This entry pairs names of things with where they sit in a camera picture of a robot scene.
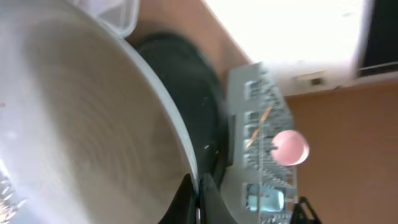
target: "dish rack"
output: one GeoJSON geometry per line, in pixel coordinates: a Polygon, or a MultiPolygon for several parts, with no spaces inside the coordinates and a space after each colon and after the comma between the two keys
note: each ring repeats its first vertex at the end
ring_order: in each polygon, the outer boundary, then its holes
{"type": "Polygon", "coordinates": [[[227,104],[230,166],[220,188],[225,205],[237,223],[289,223],[298,200],[296,168],[278,164],[270,151],[276,134],[293,129],[293,118],[262,63],[229,73],[227,104]]]}

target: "clear plastic container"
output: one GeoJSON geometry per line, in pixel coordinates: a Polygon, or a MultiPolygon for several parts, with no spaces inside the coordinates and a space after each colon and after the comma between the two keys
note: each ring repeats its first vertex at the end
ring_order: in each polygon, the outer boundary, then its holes
{"type": "Polygon", "coordinates": [[[131,34],[137,24],[139,0],[67,0],[120,37],[131,34]]]}

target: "brown surface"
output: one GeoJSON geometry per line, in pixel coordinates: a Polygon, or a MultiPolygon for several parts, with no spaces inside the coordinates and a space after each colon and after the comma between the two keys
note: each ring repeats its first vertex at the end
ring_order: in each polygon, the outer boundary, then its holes
{"type": "Polygon", "coordinates": [[[139,22],[127,38],[133,45],[160,30],[182,34],[204,51],[223,83],[229,70],[249,62],[202,0],[142,0],[140,4],[139,22]]]}
{"type": "Polygon", "coordinates": [[[398,83],[294,96],[288,104],[311,152],[299,194],[324,223],[397,223],[398,83]]]}

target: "gray dish rack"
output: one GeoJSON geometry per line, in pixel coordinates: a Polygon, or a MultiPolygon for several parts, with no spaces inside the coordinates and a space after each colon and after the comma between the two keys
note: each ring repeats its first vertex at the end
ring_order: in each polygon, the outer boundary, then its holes
{"type": "Polygon", "coordinates": [[[296,168],[282,166],[270,155],[276,149],[272,138],[294,125],[271,76],[262,63],[229,73],[229,167],[220,192],[238,224],[289,223],[298,200],[296,168]],[[270,106],[267,119],[261,121],[270,106]],[[257,129],[257,136],[247,147],[257,129]]]}

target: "pink bowl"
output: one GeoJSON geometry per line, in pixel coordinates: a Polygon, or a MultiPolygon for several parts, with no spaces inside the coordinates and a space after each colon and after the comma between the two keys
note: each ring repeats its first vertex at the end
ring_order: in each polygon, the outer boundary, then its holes
{"type": "Polygon", "coordinates": [[[271,156],[283,166],[293,166],[302,163],[310,154],[310,147],[305,138],[293,130],[277,134],[272,143],[278,149],[271,151],[271,156]]]}

